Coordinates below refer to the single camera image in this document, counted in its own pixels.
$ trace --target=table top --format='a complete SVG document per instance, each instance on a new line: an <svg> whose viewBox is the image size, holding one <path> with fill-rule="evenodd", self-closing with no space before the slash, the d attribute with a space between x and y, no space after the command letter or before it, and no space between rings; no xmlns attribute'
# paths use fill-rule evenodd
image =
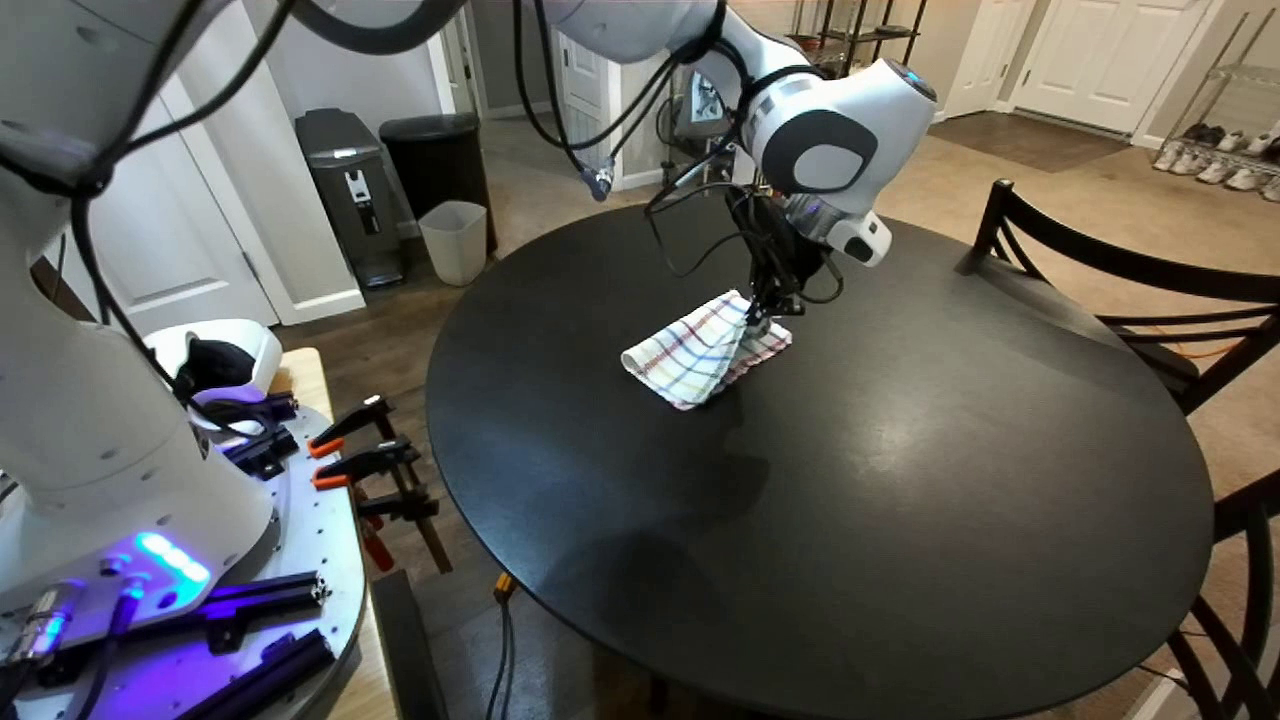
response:
<svg viewBox="0 0 1280 720"><path fill-rule="evenodd" d="M698 199L663 244L727 227ZM627 208L489 268L427 371L460 515L585 635L761 712L1003 717L1127 673L1210 566L1186 417L1091 316L894 231L688 417L620 352L745 287L741 244L681 279Z"/></svg>

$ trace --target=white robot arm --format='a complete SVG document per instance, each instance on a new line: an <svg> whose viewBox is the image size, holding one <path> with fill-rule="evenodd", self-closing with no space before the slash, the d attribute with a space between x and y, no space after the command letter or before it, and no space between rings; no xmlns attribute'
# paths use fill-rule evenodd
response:
<svg viewBox="0 0 1280 720"><path fill-rule="evenodd" d="M691 58L737 114L737 143L788 195L801 238L878 263L889 227L871 203L932 124L932 88L871 66L823 79L788 45L763 41L719 0L543 0L552 24L609 60Z"/></svg>
<svg viewBox="0 0 1280 720"><path fill-rule="evenodd" d="M117 589L100 566L137 561L152 577L137 626L159 626L192 613L274 524L265 493L197 449L145 357L52 313L27 279L77 208L68 195L109 179L158 79L221 4L0 0L0 470L19 480L0 498L0 613L55 585ZM423 0L418 31L455 4ZM719 0L550 0L550 20L609 60L688 51L741 114L737 141L795 231L865 263L884 255L871 199L932 122L916 78L878 66L821 79Z"/></svg>

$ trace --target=black chair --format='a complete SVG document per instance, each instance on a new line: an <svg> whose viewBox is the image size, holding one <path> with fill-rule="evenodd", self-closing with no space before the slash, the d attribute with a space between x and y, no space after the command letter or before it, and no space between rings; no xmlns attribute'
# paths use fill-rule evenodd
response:
<svg viewBox="0 0 1280 720"><path fill-rule="evenodd" d="M1162 255L1143 255L1134 248L1106 244L1085 238L1012 194L1009 179L994 186L986 224L976 231L976 248L968 263L986 255L1000 255L1025 275L1049 283L1037 260L1025 252L1025 239L1037 239L1085 268L1110 272L1116 279L1217 300L1217 313L1188 313L1188 316L1102 316L1127 347L1154 365L1166 388L1178 395L1186 414L1195 414L1210 395L1232 383L1249 365L1270 357L1280 346L1280 275L1253 275L1253 272L1220 272L1220 268L1194 268ZM1226 346L1217 359L1194 365L1186 352L1188 346Z"/></svg>
<svg viewBox="0 0 1280 720"><path fill-rule="evenodd" d="M1220 613L1199 598L1194 620L1205 629L1213 656L1205 661L1186 631L1170 635L1178 666L1186 670L1186 690L1205 720L1253 717L1276 720L1280 712L1280 635L1274 631L1274 515L1280 512L1280 472L1217 499L1217 545L1243 536L1249 545L1249 589L1243 626L1226 626Z"/></svg>

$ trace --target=white door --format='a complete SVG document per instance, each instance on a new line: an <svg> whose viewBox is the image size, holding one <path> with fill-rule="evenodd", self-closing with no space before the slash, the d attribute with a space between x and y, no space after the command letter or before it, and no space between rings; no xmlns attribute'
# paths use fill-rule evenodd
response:
<svg viewBox="0 0 1280 720"><path fill-rule="evenodd" d="M620 109L620 70L575 41L558 31L558 58L559 58L559 118L565 118L565 138L570 141L590 141L604 133ZM575 153L585 170L609 170L615 173L612 161L612 141Z"/></svg>
<svg viewBox="0 0 1280 720"><path fill-rule="evenodd" d="M950 94L950 118L980 114L1000 101L1031 4L1037 0L986 0L976 9L973 38L956 70L956 86Z"/></svg>
<svg viewBox="0 0 1280 720"><path fill-rule="evenodd" d="M1016 109L1137 133L1210 0L1054 0Z"/></svg>
<svg viewBox="0 0 1280 720"><path fill-rule="evenodd" d="M174 114L158 101L145 129L168 122ZM180 138L129 158L88 224L100 268L141 333L218 316L275 324L250 252Z"/></svg>

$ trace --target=white cloth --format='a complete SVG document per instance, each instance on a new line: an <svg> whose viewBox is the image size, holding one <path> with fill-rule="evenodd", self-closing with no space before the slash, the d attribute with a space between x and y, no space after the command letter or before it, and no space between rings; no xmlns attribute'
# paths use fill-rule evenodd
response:
<svg viewBox="0 0 1280 720"><path fill-rule="evenodd" d="M732 287L651 333L620 359L639 383L688 414L791 346L788 328L763 324L755 333L747 316L752 305Z"/></svg>

